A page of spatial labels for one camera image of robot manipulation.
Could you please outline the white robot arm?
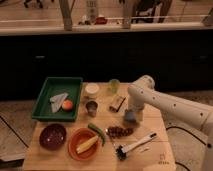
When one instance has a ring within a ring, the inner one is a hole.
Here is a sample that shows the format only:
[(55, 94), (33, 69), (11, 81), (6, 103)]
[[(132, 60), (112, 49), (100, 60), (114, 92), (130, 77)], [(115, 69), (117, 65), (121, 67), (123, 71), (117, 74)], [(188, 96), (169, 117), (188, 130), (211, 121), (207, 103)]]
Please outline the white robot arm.
[(213, 106), (161, 93), (154, 86), (149, 75), (130, 83), (128, 107), (138, 112), (144, 109), (144, 104), (149, 104), (203, 132), (208, 139), (201, 171), (213, 171)]

